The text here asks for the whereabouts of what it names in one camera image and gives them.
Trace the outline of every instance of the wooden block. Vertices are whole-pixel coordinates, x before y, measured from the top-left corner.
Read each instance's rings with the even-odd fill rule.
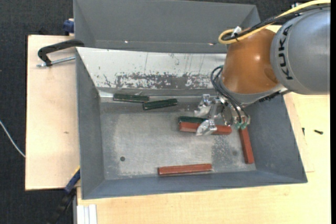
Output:
[[[193,122],[180,122],[179,128],[181,132],[196,132],[197,128],[200,126],[200,123]],[[230,134],[232,129],[230,126],[216,125],[217,131],[213,134]]]
[[[247,128],[245,128],[243,130],[239,129],[239,136],[240,136],[240,141],[241,141],[242,147],[243,147],[245,163],[247,163],[247,164],[254,163],[254,156],[253,156],[250,136],[248,134]]]
[[[192,164],[192,165],[176,165],[164,166],[157,169],[159,175],[176,175],[196,172],[206,172],[212,169],[210,163],[206,164]]]

